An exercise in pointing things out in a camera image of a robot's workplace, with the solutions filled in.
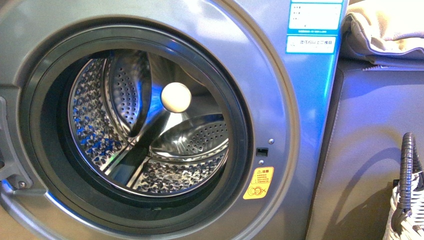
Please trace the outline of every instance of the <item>stainless steel drum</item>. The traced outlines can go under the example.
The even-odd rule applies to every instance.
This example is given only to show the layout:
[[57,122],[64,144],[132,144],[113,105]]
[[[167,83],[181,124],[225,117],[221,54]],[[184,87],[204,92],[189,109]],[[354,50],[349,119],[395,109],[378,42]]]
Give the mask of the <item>stainless steel drum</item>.
[[[170,197],[198,188],[223,168],[227,125],[201,81],[151,53],[107,54],[88,60],[68,101],[74,143],[93,171],[131,194]],[[161,91],[170,83],[195,94],[187,110],[163,106]]]

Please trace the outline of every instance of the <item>beige cushion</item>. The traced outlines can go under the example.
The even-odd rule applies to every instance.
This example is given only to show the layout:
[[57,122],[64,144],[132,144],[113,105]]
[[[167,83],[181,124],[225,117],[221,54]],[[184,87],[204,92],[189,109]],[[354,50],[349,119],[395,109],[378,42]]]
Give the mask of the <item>beige cushion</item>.
[[392,66],[424,64],[424,1],[366,0],[348,7],[342,24],[344,58]]

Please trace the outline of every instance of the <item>front-loading washing machine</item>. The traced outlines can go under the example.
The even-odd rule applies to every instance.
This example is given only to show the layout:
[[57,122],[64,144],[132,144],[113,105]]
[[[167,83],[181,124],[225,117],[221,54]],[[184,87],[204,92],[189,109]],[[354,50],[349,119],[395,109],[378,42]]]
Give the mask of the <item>front-loading washing machine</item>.
[[304,238],[346,4],[3,1],[1,205],[45,239]]

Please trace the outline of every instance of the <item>laundry basket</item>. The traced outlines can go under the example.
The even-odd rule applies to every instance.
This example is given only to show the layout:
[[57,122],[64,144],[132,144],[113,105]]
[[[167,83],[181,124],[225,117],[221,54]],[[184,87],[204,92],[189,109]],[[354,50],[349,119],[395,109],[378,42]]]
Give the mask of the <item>laundry basket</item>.
[[415,137],[402,139],[400,180],[393,188],[384,240],[424,240],[424,174]]

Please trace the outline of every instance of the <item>gray appliance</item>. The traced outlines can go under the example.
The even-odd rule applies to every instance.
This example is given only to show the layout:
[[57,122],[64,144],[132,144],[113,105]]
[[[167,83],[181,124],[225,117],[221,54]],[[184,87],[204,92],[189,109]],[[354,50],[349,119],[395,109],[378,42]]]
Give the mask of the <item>gray appliance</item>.
[[303,239],[346,5],[3,1],[1,205],[42,239]]

